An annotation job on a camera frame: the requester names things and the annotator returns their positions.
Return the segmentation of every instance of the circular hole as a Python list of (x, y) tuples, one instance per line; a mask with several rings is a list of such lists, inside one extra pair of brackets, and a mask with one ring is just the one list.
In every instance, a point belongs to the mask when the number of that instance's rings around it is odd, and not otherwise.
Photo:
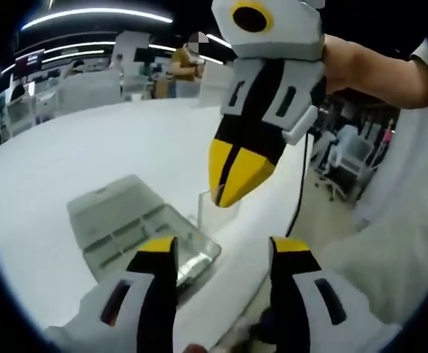
[(252, 7), (239, 7), (234, 11), (233, 18), (237, 26), (247, 32), (258, 33), (268, 25), (266, 17)]

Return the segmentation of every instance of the black cable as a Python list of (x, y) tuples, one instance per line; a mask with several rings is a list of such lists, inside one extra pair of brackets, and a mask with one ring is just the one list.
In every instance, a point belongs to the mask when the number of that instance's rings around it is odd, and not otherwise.
[(286, 232), (286, 238), (289, 238), (291, 231), (293, 230), (294, 224), (296, 224), (297, 217), (299, 216), (299, 211), (301, 210), (302, 203), (302, 192), (304, 191), (304, 182), (305, 182), (305, 170), (307, 165), (307, 145), (309, 143), (309, 132), (305, 134), (305, 146), (304, 146), (304, 159), (302, 160), (302, 178), (301, 178), (301, 188), (299, 189), (299, 202), (297, 204), (296, 212), (294, 213), (293, 220), (289, 224), (288, 230)]

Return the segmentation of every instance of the transparent acrylic stand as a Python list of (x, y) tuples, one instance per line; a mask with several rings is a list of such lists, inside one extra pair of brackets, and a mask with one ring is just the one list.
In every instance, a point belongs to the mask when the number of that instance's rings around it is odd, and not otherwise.
[(211, 236), (237, 217), (240, 201), (228, 208), (218, 207), (213, 202), (213, 196), (217, 195), (223, 188), (222, 185), (215, 192), (208, 190), (199, 194), (198, 229), (205, 235)]

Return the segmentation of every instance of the white tabletop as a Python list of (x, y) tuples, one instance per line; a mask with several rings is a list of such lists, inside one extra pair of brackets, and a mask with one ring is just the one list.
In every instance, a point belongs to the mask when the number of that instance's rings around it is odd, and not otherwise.
[[(96, 284), (70, 225), (70, 200), (137, 174), (182, 215), (196, 215), (220, 119), (218, 108), (194, 105), (172, 99), (86, 110), (0, 146), (0, 268), (38, 328), (65, 324)], [(222, 253), (210, 281), (177, 312), (175, 352), (192, 342), (214, 346), (255, 294), (268, 272), (268, 237), (285, 235), (296, 209), (303, 156), (304, 139), (287, 147), (274, 175), (212, 235)]]

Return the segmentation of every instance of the white table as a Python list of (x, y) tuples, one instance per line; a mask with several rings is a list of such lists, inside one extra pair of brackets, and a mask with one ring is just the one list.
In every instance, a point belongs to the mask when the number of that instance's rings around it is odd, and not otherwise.
[[(137, 174), (182, 215), (196, 214), (220, 119), (218, 108), (195, 105), (158, 99), (100, 107), (0, 146), (0, 268), (38, 328), (65, 324), (96, 284), (70, 225), (70, 200)], [(303, 148), (304, 139), (287, 147), (274, 175), (212, 235), (222, 253), (213, 277), (176, 315), (175, 352), (192, 342), (214, 346), (259, 288), (268, 273), (268, 237), (285, 235), (296, 209)]]

